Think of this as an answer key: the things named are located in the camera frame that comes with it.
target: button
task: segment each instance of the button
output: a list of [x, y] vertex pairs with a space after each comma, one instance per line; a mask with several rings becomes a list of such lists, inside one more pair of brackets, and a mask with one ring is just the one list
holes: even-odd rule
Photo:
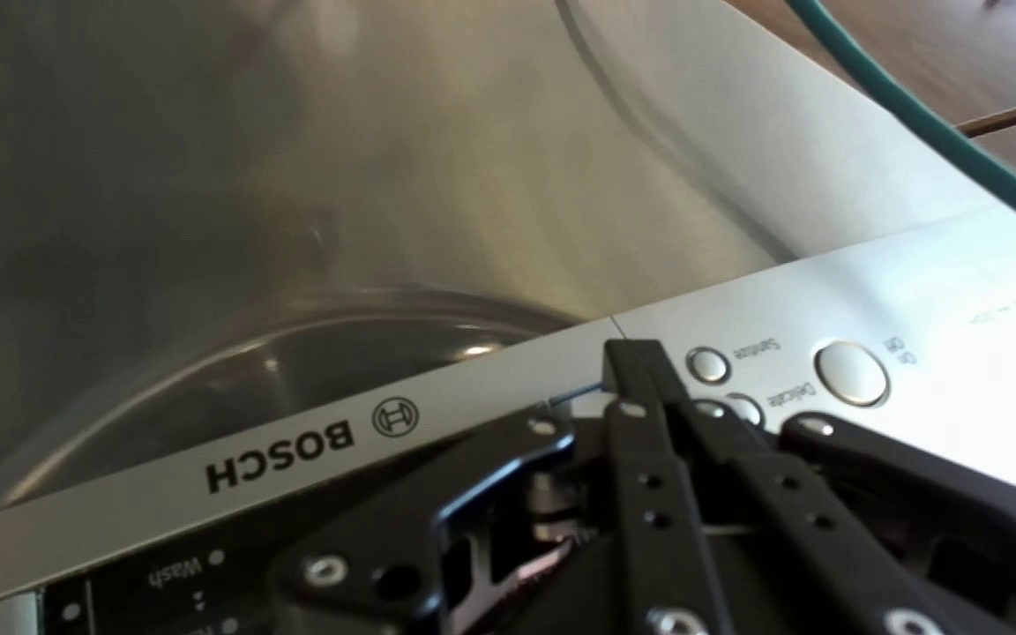
[[858, 341], [833, 341], [813, 363], [823, 383], [849, 406], [875, 406], [890, 393], [886, 368]]
[[728, 372], [730, 372], [730, 363], [728, 363], [728, 355], [719, 349], [699, 344], [689, 355], [689, 371], [692, 371], [692, 378], [699, 378], [705, 383], [723, 383]]
[[740, 390], [730, 390], [730, 393], [728, 393], [728, 406], [730, 406], [730, 412], [740, 415], [745, 423], [762, 425], [762, 409], [758, 409], [756, 398], [748, 398], [748, 393], [740, 393]]

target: round button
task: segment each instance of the round button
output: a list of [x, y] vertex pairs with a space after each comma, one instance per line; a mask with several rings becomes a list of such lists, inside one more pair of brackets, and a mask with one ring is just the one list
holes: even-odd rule
[[728, 363], [728, 355], [719, 349], [699, 344], [689, 355], [689, 371], [692, 371], [692, 378], [699, 378], [705, 383], [723, 383], [728, 372], [730, 372], [730, 363]]
[[730, 393], [728, 393], [728, 406], [730, 406], [730, 412], [740, 415], [745, 423], [762, 425], [762, 409], [758, 409], [756, 398], [748, 398], [748, 393], [740, 393], [740, 390], [730, 390]]
[[849, 406], [875, 406], [890, 393], [886, 368], [858, 341], [825, 344], [813, 368], [823, 383]]

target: stainless steel dishwasher door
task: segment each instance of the stainless steel dishwasher door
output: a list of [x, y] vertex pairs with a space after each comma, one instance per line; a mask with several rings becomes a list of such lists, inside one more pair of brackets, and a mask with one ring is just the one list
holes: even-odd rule
[[554, 3], [0, 0], [0, 503], [143, 459], [42, 473], [268, 332], [435, 303], [410, 337], [512, 341], [771, 261], [622, 124]]

